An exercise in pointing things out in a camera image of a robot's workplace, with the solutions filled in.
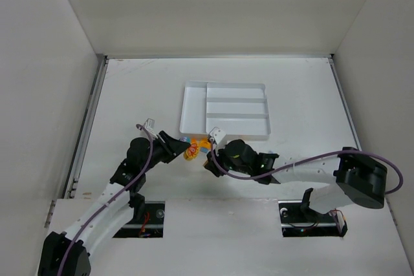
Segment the white platform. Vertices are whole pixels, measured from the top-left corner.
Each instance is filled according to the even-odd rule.
[[[50,229],[61,231],[89,206],[59,200]],[[342,208],[349,232],[283,238],[272,199],[166,201],[162,239],[112,239],[91,276],[412,275],[389,210]]]
[[[297,158],[355,146],[326,58],[112,59],[78,183],[80,199],[58,202],[52,228],[63,229],[102,192],[139,135],[136,123],[153,118],[156,131],[180,136],[189,80],[266,84],[272,134],[251,143],[256,151]],[[141,193],[166,200],[166,237],[112,240],[92,275],[411,275],[387,207],[343,209],[349,222],[343,240],[284,239],[268,199],[301,199],[304,190],[321,185],[216,178],[203,162],[202,156],[191,162],[180,156],[147,174]],[[325,169],[337,164],[329,160]],[[246,203],[235,206],[238,198]],[[238,220],[220,220],[234,209]]]

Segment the orange object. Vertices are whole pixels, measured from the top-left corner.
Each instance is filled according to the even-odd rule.
[[[190,143],[190,147],[186,150],[186,152],[184,152],[184,158],[187,161],[191,161],[196,158],[200,152],[199,143],[196,141],[196,139],[192,138]]]
[[[201,152],[203,152],[203,153],[209,153],[210,152],[210,149],[212,148],[212,145],[211,145],[211,143],[208,141],[208,139],[207,138],[203,138],[201,141],[200,141],[200,144],[199,144],[199,146],[200,146],[200,151]]]

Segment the purple cable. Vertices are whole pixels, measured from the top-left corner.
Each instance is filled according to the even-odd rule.
[[[315,161],[315,160],[319,160],[321,158],[327,158],[328,156],[341,155],[341,154],[360,154],[360,155],[370,156],[371,158],[376,158],[377,160],[380,160],[380,161],[388,164],[397,173],[398,178],[399,178],[398,185],[394,189],[386,191],[386,194],[391,194],[391,193],[397,192],[399,189],[401,189],[402,184],[404,183],[404,178],[402,177],[402,173],[401,173],[400,169],[393,162],[391,162],[391,161],[387,160],[386,158],[384,158],[380,155],[377,155],[375,153],[360,151],[360,150],[339,150],[339,151],[332,151],[332,152],[328,152],[328,153],[323,153],[323,154],[313,156],[311,158],[306,158],[304,160],[297,161],[295,163],[291,163],[291,164],[287,164],[287,165],[278,167],[278,168],[276,168],[272,171],[268,171],[267,173],[264,173],[264,174],[261,174],[261,175],[249,176],[249,177],[242,177],[242,176],[233,175],[232,173],[229,173],[224,168],[222,168],[220,166],[220,164],[217,162],[217,159],[215,157],[215,149],[214,149],[213,143],[212,143],[211,152],[212,152],[213,162],[214,162],[215,166],[220,170],[220,172],[222,172],[223,174],[226,174],[230,177],[233,177],[235,179],[240,179],[240,180],[260,179],[260,178],[263,178],[263,177],[266,177],[266,176],[273,175],[274,173],[277,173],[278,171],[283,171],[285,169],[291,168],[291,167],[293,167],[293,165],[297,166],[297,165],[309,163],[309,162],[312,162],[312,161]]]
[[[107,202],[108,204],[112,203],[124,191],[127,191],[146,172],[146,170],[148,168],[148,165],[149,165],[149,162],[151,161],[151,157],[153,155],[153,139],[152,139],[150,133],[142,125],[137,124],[136,127],[137,127],[137,129],[142,129],[145,132],[145,134],[147,135],[148,140],[149,140],[149,155],[148,155],[147,162],[145,163],[145,165],[141,169],[141,172],[139,174],[137,174],[137,176],[134,179],[132,179],[125,187],[123,187],[121,190],[119,190],[119,192],[117,192],[114,196],[111,197],[111,199],[108,200],[108,202]],[[59,265],[57,276],[62,276],[63,267],[66,263],[69,252],[71,251],[73,245],[75,245],[75,242],[78,240],[79,236],[82,234],[82,232],[85,230],[85,228],[87,228],[89,223],[91,223],[92,220],[95,219],[95,217],[97,215],[99,215],[107,206],[108,205],[103,205],[100,209],[95,211],[95,213],[88,220],[86,220],[83,225],[81,225],[79,231],[75,234],[74,238],[72,239],[71,243],[69,244],[68,248],[66,249],[65,254],[63,255],[62,261],[60,262],[60,265]]]

